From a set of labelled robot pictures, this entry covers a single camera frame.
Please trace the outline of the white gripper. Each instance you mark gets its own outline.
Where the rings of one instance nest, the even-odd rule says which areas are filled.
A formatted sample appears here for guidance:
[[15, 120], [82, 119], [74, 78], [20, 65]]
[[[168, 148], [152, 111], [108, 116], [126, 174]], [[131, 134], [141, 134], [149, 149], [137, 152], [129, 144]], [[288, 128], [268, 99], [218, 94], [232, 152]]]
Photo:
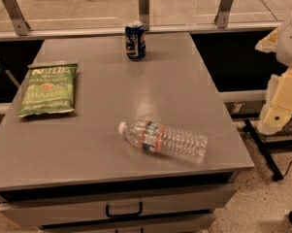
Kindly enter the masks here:
[[[265, 53], [276, 51], [277, 61], [292, 67], [292, 13], [280, 28], [260, 40], [255, 49]], [[292, 68], [281, 76], [271, 75], [265, 98], [257, 129], [262, 134], [274, 135], [292, 118]]]

